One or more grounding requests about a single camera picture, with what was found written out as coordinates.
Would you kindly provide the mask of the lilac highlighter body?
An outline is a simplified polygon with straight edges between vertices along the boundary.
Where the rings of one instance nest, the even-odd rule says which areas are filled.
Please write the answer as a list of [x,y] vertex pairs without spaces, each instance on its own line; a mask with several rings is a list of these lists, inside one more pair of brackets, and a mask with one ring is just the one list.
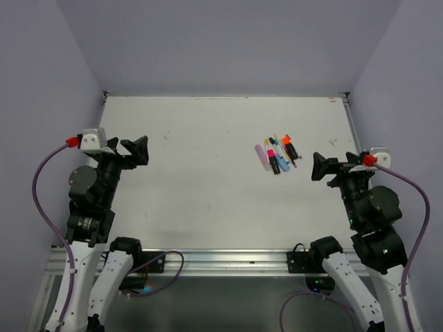
[[269,171],[271,169],[271,166],[268,162],[268,159],[264,153],[262,146],[260,144],[257,144],[256,146],[254,146],[254,149],[255,149],[255,152],[257,153],[258,158],[260,159],[260,162],[261,162],[263,168],[266,171]]

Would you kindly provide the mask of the white yellow marker pen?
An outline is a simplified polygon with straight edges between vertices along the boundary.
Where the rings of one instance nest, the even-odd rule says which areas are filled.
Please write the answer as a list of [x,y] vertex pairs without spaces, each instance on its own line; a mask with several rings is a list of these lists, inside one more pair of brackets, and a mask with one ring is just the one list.
[[265,152],[266,152],[266,157],[269,157],[269,155],[268,155],[269,141],[267,138],[265,138],[265,140],[264,140],[264,148],[265,148]]

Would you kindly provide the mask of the black pink highlighter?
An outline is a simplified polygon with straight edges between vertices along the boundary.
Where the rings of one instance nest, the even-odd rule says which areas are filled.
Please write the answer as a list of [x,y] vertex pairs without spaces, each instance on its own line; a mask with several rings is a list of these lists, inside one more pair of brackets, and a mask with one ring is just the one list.
[[268,149],[266,151],[268,159],[269,159],[269,164],[271,166],[271,169],[273,170],[273,173],[275,175],[280,174],[280,166],[278,164],[278,159],[275,156],[275,152],[272,149]]

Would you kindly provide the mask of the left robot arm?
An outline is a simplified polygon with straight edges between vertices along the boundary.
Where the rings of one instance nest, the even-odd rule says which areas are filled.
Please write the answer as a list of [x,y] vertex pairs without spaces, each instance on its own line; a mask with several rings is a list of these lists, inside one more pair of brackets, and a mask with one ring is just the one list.
[[115,214],[111,205],[124,170],[146,166],[148,138],[107,139],[101,128],[87,129],[66,140],[97,162],[69,177],[69,212],[62,237],[66,261],[62,282],[45,331],[104,331],[107,312],[118,288],[144,262],[138,239],[109,243]]

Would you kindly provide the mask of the blue translucent highlighter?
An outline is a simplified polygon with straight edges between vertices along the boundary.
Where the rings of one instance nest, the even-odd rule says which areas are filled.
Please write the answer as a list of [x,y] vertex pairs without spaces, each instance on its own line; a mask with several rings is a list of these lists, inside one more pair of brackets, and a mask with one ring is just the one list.
[[284,158],[278,154],[275,157],[277,159],[280,169],[283,172],[288,172],[290,170],[290,168],[289,168],[289,165],[284,161]]

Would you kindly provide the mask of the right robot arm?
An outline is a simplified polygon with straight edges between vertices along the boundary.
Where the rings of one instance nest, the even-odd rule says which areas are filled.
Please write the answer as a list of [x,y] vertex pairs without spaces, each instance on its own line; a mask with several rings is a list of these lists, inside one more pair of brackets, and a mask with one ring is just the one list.
[[370,186],[377,171],[407,183],[411,181],[391,170],[391,156],[386,148],[372,148],[359,155],[348,152],[344,162],[315,152],[313,162],[311,179],[320,181],[331,175],[328,187],[340,190],[350,229],[354,231],[353,249],[376,293],[368,290],[332,236],[311,243],[309,265],[332,277],[364,331],[423,331],[409,286],[415,253],[406,252],[393,226],[403,217],[399,197],[389,187]]

